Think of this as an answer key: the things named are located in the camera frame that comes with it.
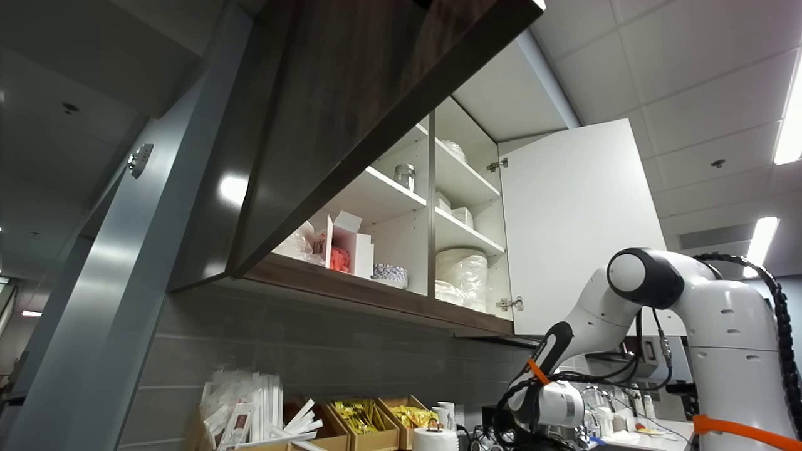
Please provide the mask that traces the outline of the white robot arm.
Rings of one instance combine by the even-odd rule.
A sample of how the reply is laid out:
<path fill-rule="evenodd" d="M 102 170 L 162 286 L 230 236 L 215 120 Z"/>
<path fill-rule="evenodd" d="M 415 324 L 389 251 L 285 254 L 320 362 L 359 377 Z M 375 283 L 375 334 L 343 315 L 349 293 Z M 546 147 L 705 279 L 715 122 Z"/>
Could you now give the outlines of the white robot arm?
<path fill-rule="evenodd" d="M 518 446 L 542 427 L 574 427 L 569 414 L 546 415 L 549 392 L 599 377 L 562 363 L 622 344 L 641 309 L 671 310 L 686 328 L 698 451 L 802 451 L 800 368 L 776 279 L 742 255 L 652 249 L 623 249 L 588 279 L 498 399 L 497 437 Z"/>

